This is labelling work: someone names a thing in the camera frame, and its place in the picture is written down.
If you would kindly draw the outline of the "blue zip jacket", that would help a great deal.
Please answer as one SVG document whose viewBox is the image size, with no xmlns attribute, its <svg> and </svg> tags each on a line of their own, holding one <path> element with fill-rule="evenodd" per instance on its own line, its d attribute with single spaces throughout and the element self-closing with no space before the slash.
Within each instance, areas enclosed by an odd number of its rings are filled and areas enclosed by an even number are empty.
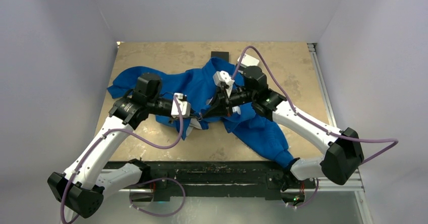
<svg viewBox="0 0 428 224">
<path fill-rule="evenodd" d="M 144 73 L 153 73 L 162 79 L 161 94 L 169 99 L 172 98 L 172 93 L 185 94 L 191 108 L 199 114 L 208 108 L 207 102 L 216 92 L 213 75 L 217 71 L 226 71 L 231 75 L 235 66 L 220 58 L 211 58 L 203 67 L 179 74 L 167 74 L 149 67 L 136 66 L 121 72 L 107 90 L 113 99 L 120 98 L 128 90 L 135 88 L 138 77 Z M 218 121 L 223 122 L 228 133 L 233 133 L 258 155 L 275 161 L 282 167 L 293 160 L 286 137 L 278 124 L 257 115 L 250 103 L 241 105 L 239 113 L 230 117 L 204 119 L 200 121 L 200 125 L 207 130 L 209 123 Z"/>
</svg>

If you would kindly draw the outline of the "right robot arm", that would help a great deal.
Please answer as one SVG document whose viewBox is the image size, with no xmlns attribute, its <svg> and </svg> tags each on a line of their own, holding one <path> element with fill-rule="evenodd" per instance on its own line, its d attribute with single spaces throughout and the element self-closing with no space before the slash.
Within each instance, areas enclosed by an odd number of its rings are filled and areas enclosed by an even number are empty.
<svg viewBox="0 0 428 224">
<path fill-rule="evenodd" d="M 289 128 L 322 153 L 318 158 L 292 160 L 283 174 L 287 188 L 306 179 L 323 177 L 344 185 L 364 161 L 355 130 L 330 126 L 296 108 L 291 100 L 269 88 L 260 67 L 244 69 L 243 86 L 234 87 L 235 81 L 226 71 L 215 72 L 213 81 L 216 94 L 203 118 L 229 117 L 234 107 L 250 103 L 256 114 Z"/>
</svg>

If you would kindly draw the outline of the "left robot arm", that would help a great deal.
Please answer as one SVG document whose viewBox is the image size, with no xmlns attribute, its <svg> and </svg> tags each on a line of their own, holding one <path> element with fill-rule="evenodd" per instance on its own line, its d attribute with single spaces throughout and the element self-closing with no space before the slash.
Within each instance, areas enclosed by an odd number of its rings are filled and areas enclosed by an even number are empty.
<svg viewBox="0 0 428 224">
<path fill-rule="evenodd" d="M 161 88 L 162 80 L 157 74 L 144 73 L 138 77 L 135 88 L 114 103 L 101 130 L 83 153 L 62 173 L 53 172 L 49 176 L 47 183 L 61 203 L 63 222 L 66 222 L 66 208 L 88 218 L 115 192 L 131 185 L 137 188 L 149 185 L 150 166 L 137 159 L 108 174 L 102 174 L 102 170 L 149 114 L 171 114 L 173 102 L 159 96 Z"/>
</svg>

